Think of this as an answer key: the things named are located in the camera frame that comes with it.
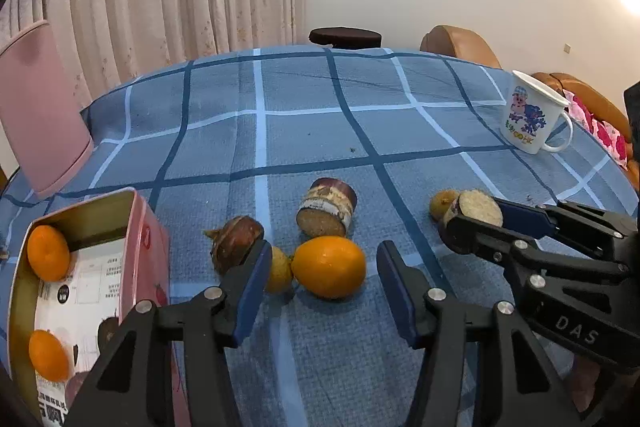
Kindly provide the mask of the purple round fruit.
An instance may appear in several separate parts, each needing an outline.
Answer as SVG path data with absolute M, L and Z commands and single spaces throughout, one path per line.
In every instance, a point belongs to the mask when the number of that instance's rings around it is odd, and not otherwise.
M 77 372 L 70 377 L 68 381 L 66 381 L 64 395 L 65 404 L 68 409 L 72 407 L 74 400 L 88 375 L 88 372 Z

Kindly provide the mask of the small brown longan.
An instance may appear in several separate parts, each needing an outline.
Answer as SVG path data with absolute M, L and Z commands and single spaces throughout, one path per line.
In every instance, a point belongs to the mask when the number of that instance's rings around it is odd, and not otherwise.
M 430 216 L 436 221 L 442 221 L 447 215 L 452 215 L 454 210 L 451 210 L 451 206 L 457 200 L 460 192 L 454 188 L 446 188 L 437 192 L 430 202 Z

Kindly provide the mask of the pink floral cloth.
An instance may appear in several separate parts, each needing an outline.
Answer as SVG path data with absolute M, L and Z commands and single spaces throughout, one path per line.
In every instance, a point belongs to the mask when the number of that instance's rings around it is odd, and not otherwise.
M 568 101 L 568 115 L 600 143 L 620 168 L 627 170 L 628 154 L 623 135 L 609 122 L 594 117 L 574 92 L 564 90 L 563 94 Z

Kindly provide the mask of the printed paper in tin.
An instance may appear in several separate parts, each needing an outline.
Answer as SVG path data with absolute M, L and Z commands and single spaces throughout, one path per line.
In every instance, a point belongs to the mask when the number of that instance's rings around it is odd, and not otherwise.
M 61 341 L 70 361 L 70 377 L 91 371 L 100 355 L 98 326 L 107 317 L 118 317 L 124 243 L 115 239 L 74 251 L 65 279 L 39 285 L 34 327 Z M 36 377 L 43 425 L 64 424 L 65 384 Z

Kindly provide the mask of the brown leather sofa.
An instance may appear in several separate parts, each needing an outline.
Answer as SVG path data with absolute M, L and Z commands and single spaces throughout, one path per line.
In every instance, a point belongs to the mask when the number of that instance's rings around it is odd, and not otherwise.
M 634 159 L 634 146 L 632 145 L 631 127 L 626 115 L 621 112 L 608 98 L 603 94 L 572 75 L 564 74 L 564 72 L 536 72 L 534 77 L 546 84 L 552 90 L 563 95 L 564 90 L 574 92 L 580 98 L 590 113 L 599 120 L 607 121 L 617 129 L 626 141 L 628 154 L 628 169 L 623 170 L 626 178 L 636 191 L 639 190 L 639 163 Z

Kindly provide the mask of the white printed enamel mug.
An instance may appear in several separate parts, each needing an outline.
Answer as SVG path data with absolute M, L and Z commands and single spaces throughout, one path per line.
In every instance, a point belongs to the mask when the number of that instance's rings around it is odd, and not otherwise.
M 561 153 L 574 135 L 567 109 L 568 101 L 563 95 L 536 78 L 514 70 L 501 118 L 501 134 L 506 142 L 527 154 L 535 155 L 540 150 Z M 560 119 L 567 125 L 568 137 L 561 145 L 549 145 L 547 141 Z

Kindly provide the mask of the small yellow-green longan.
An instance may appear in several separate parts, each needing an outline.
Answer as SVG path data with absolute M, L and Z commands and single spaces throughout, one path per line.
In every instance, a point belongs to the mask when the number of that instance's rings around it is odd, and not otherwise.
M 281 294 L 291 287 L 292 280 L 291 258 L 280 248 L 272 246 L 271 268 L 265 291 L 269 294 Z

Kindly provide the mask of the pink metal tin box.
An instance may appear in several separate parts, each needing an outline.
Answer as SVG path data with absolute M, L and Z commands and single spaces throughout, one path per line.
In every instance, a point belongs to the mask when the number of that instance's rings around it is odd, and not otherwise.
M 63 425 L 81 377 L 99 358 L 108 334 L 140 300 L 169 301 L 169 237 L 134 188 L 104 194 L 30 222 L 49 225 L 70 248 L 64 279 L 43 282 L 22 249 L 8 308 L 9 375 L 43 426 Z M 28 340 L 42 329 L 55 335 L 68 358 L 67 381 L 52 383 L 32 367 Z

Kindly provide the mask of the blue plaid tablecloth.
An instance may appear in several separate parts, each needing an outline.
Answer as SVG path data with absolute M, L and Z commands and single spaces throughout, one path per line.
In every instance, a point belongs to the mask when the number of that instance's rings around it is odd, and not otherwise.
M 322 176 L 358 197 L 349 236 L 373 258 L 390 239 L 408 265 L 467 303 L 511 291 L 495 265 L 452 253 L 428 214 L 443 188 L 479 188 L 521 204 L 571 200 L 634 215 L 638 197 L 600 144 L 557 127 L 563 152 L 503 141 L 511 75 L 456 58 L 315 46 L 201 58 L 140 77 L 82 114 L 94 140 L 61 191 L 37 198 L 16 174 L 1 199 L 1 243 L 20 251 L 32 221 L 124 186 L 169 235 L 168 291 L 181 303 L 213 285 L 205 231 L 250 215 L 292 253 L 295 216 Z M 399 426 L 422 355 L 402 340 L 374 265 L 344 303 L 303 288 L 267 297 L 250 338 L 228 352 L 247 426 Z

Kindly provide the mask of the brown leather chair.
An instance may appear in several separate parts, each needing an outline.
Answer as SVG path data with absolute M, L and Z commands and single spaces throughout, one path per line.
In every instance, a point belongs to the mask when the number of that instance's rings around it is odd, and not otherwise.
M 420 50 L 461 58 L 492 68 L 501 68 L 496 54 L 475 31 L 450 25 L 436 25 L 424 35 Z

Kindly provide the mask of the dark round stool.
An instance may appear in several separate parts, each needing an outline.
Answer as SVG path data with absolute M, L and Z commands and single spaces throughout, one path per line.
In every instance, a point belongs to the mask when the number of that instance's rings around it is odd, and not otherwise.
M 318 46 L 335 49 L 361 50 L 382 46 L 382 35 L 376 31 L 351 27 L 320 27 L 311 29 L 308 39 Z

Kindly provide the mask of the pink electric kettle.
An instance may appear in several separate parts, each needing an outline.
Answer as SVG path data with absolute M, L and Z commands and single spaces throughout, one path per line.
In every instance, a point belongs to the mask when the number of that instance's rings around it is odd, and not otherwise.
M 60 191 L 93 152 L 51 26 L 40 20 L 1 49 L 1 122 L 35 195 Z

